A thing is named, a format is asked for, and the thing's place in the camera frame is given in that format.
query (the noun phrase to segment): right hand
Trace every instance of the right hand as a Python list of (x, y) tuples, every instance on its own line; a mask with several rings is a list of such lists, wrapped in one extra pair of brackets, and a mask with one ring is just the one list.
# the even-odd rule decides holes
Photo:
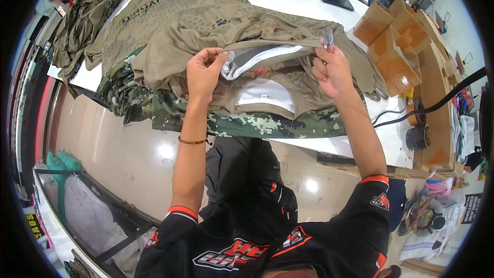
[(345, 54), (336, 46), (334, 54), (327, 53), (323, 48), (315, 50), (317, 58), (313, 61), (312, 74), (318, 79), (322, 90), (335, 100), (354, 91), (352, 74)]

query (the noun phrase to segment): black shirt with orange trim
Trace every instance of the black shirt with orange trim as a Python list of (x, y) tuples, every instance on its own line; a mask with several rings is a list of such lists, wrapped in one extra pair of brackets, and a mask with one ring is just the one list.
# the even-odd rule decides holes
[(279, 230), (288, 230), (286, 240), (267, 271), (312, 266), (320, 278), (376, 277), (386, 262), (388, 187), (386, 176), (365, 178), (328, 222), (297, 223), (293, 191), (273, 182), (221, 201), (200, 224), (192, 210), (173, 206), (142, 252), (135, 277), (232, 277), (280, 242)]

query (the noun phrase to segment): black sign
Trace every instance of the black sign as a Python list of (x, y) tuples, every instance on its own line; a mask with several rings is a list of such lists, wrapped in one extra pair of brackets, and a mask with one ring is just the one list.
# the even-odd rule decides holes
[(476, 195), (466, 195), (465, 201), (465, 215), (463, 216), (462, 224), (472, 223), (475, 215), (477, 215), (477, 211), (480, 208), (480, 201), (482, 199), (482, 194)]

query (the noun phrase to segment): left hand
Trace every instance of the left hand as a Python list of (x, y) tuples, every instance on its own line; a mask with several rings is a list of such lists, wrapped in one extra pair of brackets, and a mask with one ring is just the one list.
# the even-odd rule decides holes
[(187, 62), (187, 87), (189, 103), (208, 105), (213, 100), (213, 91), (218, 84), (221, 67), (228, 59), (228, 52), (221, 48), (205, 48)]

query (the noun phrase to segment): digital camouflage pattern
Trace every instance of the digital camouflage pattern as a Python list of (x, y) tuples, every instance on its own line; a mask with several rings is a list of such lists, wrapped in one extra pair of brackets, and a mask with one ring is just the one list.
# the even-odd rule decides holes
[[(130, 63), (144, 48), (132, 52), (103, 76), (96, 98), (116, 116), (123, 116), (124, 125), (150, 118), (153, 129), (180, 132), (187, 102), (169, 90), (151, 90), (134, 82)], [(339, 113), (333, 109), (307, 112), (296, 120), (271, 113), (231, 114), (225, 109), (215, 110), (207, 116), (207, 133), (225, 137), (292, 139), (346, 135)]]

